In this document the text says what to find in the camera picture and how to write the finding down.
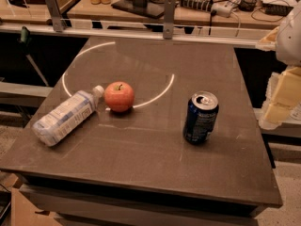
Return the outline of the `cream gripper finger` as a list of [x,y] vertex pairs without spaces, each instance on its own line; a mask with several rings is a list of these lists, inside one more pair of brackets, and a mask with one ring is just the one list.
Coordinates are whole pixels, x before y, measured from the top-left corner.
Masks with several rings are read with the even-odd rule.
[[281,125],[301,102],[301,68],[272,73],[262,104],[262,124]]

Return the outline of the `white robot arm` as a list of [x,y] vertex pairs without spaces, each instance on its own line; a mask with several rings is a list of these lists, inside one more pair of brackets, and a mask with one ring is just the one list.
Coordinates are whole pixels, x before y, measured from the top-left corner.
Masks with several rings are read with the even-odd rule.
[[276,57],[287,65],[268,82],[266,101],[262,104],[260,127],[274,130],[301,102],[301,2],[281,22],[276,36]]

